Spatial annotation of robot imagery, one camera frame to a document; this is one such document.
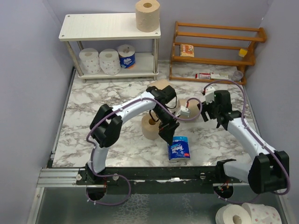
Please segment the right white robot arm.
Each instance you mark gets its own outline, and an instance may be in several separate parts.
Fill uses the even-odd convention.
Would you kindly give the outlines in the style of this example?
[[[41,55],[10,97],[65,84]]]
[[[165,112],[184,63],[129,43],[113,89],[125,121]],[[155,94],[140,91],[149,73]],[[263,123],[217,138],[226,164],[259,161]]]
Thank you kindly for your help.
[[[261,194],[290,189],[289,156],[267,144],[248,124],[244,115],[232,109],[230,93],[207,87],[201,116],[204,121],[215,119],[217,126],[230,132],[250,155],[252,164],[234,159],[217,162],[215,179],[226,182],[231,177],[246,182],[253,192]]]

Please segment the blue Vinda roll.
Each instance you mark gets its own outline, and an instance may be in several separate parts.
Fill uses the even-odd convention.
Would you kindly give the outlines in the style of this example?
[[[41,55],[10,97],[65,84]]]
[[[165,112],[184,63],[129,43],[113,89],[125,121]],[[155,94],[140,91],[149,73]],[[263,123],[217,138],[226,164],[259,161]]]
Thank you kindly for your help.
[[[135,48],[128,44],[123,44],[117,48],[120,65],[124,69],[131,69],[135,65]]]

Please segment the blue Tempo roll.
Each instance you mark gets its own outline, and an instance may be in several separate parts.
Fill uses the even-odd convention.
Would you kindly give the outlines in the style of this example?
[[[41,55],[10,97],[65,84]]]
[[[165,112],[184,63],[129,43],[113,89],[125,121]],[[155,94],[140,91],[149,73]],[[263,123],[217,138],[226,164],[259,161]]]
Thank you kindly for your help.
[[[187,161],[191,158],[189,141],[185,136],[175,136],[171,145],[167,145],[168,159],[170,162]]]

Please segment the white floral paper roll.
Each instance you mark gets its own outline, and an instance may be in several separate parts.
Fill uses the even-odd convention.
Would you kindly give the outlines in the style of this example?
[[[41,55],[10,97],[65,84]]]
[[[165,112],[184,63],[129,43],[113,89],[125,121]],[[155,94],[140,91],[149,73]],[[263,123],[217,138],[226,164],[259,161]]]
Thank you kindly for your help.
[[[116,75],[121,71],[119,54],[114,49],[105,49],[99,53],[100,67],[106,75]]]
[[[79,58],[87,74],[97,74],[101,71],[99,53],[93,48],[80,51]]]

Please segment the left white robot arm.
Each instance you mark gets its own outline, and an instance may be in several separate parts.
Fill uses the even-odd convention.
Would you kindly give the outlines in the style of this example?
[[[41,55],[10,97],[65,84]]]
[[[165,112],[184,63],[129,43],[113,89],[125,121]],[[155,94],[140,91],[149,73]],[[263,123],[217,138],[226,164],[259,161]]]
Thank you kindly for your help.
[[[179,123],[166,108],[166,104],[176,96],[175,90],[170,85],[162,90],[151,86],[128,102],[113,107],[102,105],[91,122],[90,132],[86,137],[86,141],[93,144],[91,157],[87,163],[89,168],[87,179],[93,184],[103,180],[102,171],[106,168],[108,150],[117,142],[122,125],[143,112],[155,113],[160,120],[158,135],[171,145]]]

